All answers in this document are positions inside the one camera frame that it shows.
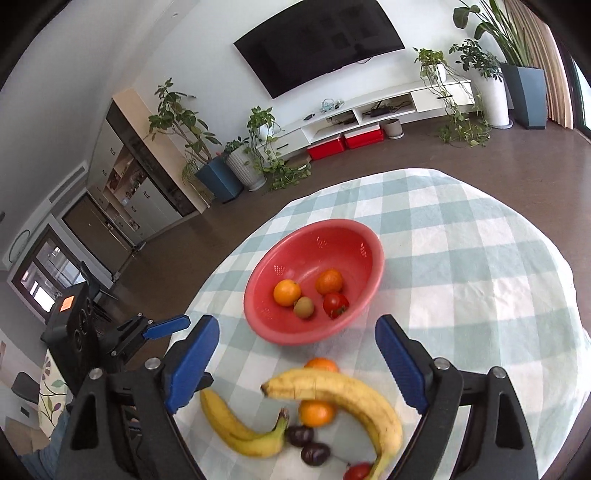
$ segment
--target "flat screen tv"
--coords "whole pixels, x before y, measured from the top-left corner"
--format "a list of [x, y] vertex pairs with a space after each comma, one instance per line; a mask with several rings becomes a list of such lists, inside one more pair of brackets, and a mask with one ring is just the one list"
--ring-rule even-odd
[[404, 48], [377, 0], [303, 0], [234, 45], [273, 98], [356, 61]]

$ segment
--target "metal screw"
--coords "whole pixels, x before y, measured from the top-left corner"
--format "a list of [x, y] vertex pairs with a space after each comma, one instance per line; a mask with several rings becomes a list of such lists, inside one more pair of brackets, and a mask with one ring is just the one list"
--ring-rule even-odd
[[88, 376], [91, 380], [98, 380], [100, 377], [103, 376], [103, 371], [100, 368], [93, 368], [89, 373]]
[[155, 356], [148, 358], [144, 365], [148, 370], [156, 370], [160, 366], [160, 358], [156, 358]]
[[449, 361], [442, 357], [436, 358], [433, 363], [435, 364], [435, 368], [438, 370], [447, 370], [450, 366]]
[[501, 367], [493, 367], [492, 374], [497, 378], [505, 378], [507, 376], [507, 372]]

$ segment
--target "beige curtain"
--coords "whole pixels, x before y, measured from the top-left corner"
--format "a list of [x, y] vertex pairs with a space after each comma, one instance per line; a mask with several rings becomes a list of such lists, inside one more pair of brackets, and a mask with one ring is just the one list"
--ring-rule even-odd
[[550, 28], [520, 0], [505, 0], [505, 7], [513, 19], [515, 28], [525, 32], [532, 66], [544, 69], [548, 87], [548, 117], [565, 128], [573, 128], [569, 81]]

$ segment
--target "blue gripper pad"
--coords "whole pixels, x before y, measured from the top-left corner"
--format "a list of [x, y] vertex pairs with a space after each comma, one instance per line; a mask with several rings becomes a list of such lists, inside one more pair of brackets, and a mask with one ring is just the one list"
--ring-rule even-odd
[[189, 317], [180, 315], [148, 327], [144, 332], [144, 338], [146, 340], [156, 340], [156, 338], [166, 337], [167, 335], [172, 335], [174, 332], [184, 330], [189, 325], [191, 325]]
[[164, 404], [170, 413], [176, 413], [191, 400], [219, 338], [217, 319], [203, 315], [188, 337], [176, 342], [164, 356]]
[[409, 407], [424, 415], [426, 395], [433, 381], [431, 356], [416, 340], [410, 340], [392, 315], [382, 315], [375, 324], [375, 342]]

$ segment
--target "orange fruit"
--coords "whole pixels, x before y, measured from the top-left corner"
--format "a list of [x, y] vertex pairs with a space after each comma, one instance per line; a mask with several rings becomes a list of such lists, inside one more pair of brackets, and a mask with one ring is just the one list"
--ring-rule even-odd
[[333, 421], [336, 407], [325, 401], [303, 400], [298, 409], [300, 421], [310, 428], [322, 427]]
[[282, 307], [293, 307], [301, 297], [301, 288], [293, 280], [281, 280], [273, 290], [273, 298]]
[[328, 370], [329, 372], [339, 373], [339, 367], [336, 363], [327, 358], [313, 358], [304, 365], [304, 368], [317, 368], [318, 370]]
[[331, 268], [322, 272], [316, 280], [316, 291], [320, 295], [337, 293], [343, 289], [343, 275], [338, 270]]

